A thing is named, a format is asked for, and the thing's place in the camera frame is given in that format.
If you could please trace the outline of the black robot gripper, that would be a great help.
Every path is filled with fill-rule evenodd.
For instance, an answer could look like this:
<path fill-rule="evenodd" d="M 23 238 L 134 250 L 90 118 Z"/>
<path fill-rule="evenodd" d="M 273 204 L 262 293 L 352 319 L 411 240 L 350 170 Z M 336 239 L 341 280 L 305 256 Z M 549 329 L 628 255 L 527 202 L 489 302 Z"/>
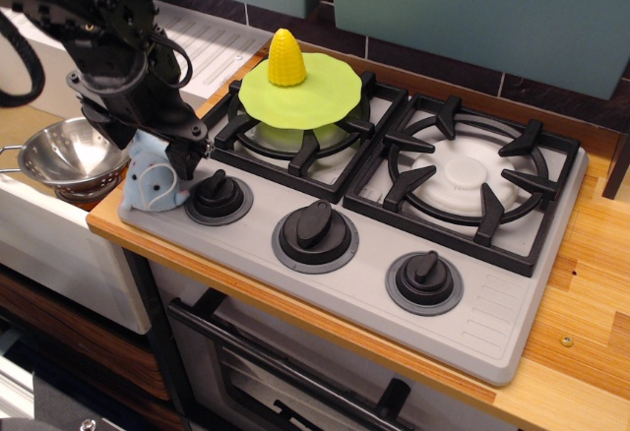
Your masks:
<path fill-rule="evenodd" d="M 173 41 L 133 47 L 123 41 L 68 41 L 83 88 L 82 113 L 104 138 L 125 150 L 138 129 L 169 142 L 165 154 L 178 177 L 192 180 L 209 153 L 208 129 L 180 94 L 192 76 L 181 75 Z"/>

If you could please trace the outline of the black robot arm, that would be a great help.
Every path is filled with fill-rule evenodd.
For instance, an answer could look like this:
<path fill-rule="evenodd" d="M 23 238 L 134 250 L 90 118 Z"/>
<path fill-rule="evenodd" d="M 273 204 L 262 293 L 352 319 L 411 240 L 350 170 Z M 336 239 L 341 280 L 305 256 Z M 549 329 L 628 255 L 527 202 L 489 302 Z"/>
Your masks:
<path fill-rule="evenodd" d="M 76 65 L 83 115 L 125 149 L 142 130 L 167 143 L 167 160 L 190 180 L 209 150 L 208 129 L 180 91 L 192 78 L 185 50 L 157 24 L 153 0 L 1 0 L 60 42 Z"/>

